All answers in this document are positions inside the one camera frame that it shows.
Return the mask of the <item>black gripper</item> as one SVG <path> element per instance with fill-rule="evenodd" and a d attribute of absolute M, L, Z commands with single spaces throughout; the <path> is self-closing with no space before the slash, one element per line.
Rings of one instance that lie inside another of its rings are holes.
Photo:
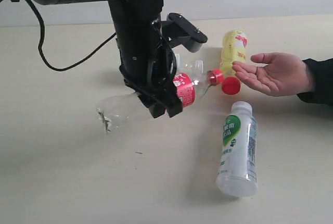
<path fill-rule="evenodd" d="M 174 55 L 162 35 L 163 1 L 110 0 L 110 12 L 120 52 L 120 72 L 153 118 L 183 111 L 173 83 Z"/>

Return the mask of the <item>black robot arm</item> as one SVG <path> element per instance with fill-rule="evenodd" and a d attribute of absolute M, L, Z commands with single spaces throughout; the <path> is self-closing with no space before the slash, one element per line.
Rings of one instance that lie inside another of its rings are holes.
<path fill-rule="evenodd" d="M 183 106 L 173 83 L 176 60 L 162 34 L 163 0 L 25 0 L 36 4 L 59 5 L 107 1 L 120 52 L 120 72 L 125 84 L 155 118 L 173 117 Z"/>

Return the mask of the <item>black sleeved forearm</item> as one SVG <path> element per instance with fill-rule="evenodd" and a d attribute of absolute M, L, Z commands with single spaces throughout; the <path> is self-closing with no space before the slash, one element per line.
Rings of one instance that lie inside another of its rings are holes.
<path fill-rule="evenodd" d="M 332 106 L 332 58 L 323 61 L 309 58 L 303 60 L 303 62 L 313 76 L 314 90 L 299 93 L 297 97 L 305 103 Z"/>

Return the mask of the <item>person's open hand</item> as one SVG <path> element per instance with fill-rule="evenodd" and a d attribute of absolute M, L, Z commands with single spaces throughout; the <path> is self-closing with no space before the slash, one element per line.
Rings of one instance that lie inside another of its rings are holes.
<path fill-rule="evenodd" d="M 251 56 L 253 65 L 234 61 L 235 76 L 249 88 L 268 96 L 292 96 L 313 92 L 315 81 L 306 63 L 286 53 Z"/>

